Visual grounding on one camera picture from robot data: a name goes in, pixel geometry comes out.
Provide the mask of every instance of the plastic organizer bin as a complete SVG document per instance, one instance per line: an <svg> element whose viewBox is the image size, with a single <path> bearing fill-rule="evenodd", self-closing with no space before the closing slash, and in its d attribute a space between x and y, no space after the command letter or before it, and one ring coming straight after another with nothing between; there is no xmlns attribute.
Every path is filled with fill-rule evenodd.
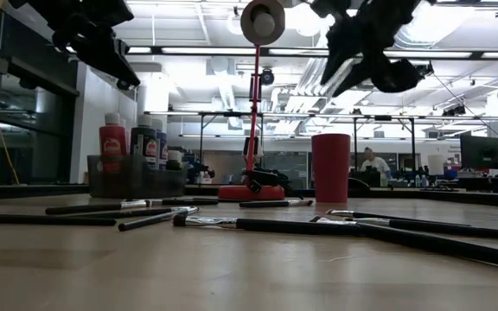
<svg viewBox="0 0 498 311"><path fill-rule="evenodd" d="M188 167L182 171L150 168L141 155L87 157L90 195L108 199L156 199L184 193Z"/></svg>

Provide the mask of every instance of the desk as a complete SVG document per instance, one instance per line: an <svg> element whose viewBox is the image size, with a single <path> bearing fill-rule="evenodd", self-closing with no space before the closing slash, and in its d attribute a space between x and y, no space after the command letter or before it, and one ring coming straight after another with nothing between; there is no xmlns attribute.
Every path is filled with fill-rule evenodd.
<svg viewBox="0 0 498 311"><path fill-rule="evenodd" d="M469 191L491 191L498 194L498 177L459 178L458 186Z"/></svg>
<svg viewBox="0 0 498 311"><path fill-rule="evenodd" d="M0 213L42 214L84 194L0 200ZM92 203L103 200L91 200ZM498 208L428 200L351 199L361 212L498 227ZM309 220L332 206L200 215ZM466 238L498 247L498 241ZM0 310L493 310L498 267L368 238L152 225L0 225Z"/></svg>

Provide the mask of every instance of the paintbrush bristles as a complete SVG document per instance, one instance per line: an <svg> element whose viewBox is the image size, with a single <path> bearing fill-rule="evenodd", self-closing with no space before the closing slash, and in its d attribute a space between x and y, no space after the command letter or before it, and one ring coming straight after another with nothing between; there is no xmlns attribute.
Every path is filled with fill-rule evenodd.
<svg viewBox="0 0 498 311"><path fill-rule="evenodd" d="M172 218L172 225L173 226L186 226L186 219L188 218L187 213L179 213L174 215Z"/></svg>

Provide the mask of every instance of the black bottle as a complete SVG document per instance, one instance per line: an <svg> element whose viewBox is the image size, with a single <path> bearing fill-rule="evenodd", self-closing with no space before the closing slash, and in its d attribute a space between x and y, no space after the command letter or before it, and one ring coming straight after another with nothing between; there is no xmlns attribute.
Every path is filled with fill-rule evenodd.
<svg viewBox="0 0 498 311"><path fill-rule="evenodd" d="M131 129L130 154L145 157L150 168L156 168L159 158L159 142L156 130L151 128L151 116L137 117L137 127Z"/></svg>

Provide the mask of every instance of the bottle cap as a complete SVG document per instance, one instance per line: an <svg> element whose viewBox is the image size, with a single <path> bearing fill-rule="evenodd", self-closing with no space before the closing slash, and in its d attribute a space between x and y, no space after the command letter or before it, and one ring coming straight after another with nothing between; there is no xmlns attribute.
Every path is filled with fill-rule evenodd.
<svg viewBox="0 0 498 311"><path fill-rule="evenodd" d="M150 115L139 115L137 116L137 125L151 127L153 118Z"/></svg>
<svg viewBox="0 0 498 311"><path fill-rule="evenodd" d="M119 125L120 124L120 115L116 112L106 113L105 114L105 125Z"/></svg>
<svg viewBox="0 0 498 311"><path fill-rule="evenodd" d="M181 162L182 161L182 152L177 150L169 150L169 160Z"/></svg>
<svg viewBox="0 0 498 311"><path fill-rule="evenodd" d="M163 131L163 121L159 119L153 119L153 129Z"/></svg>

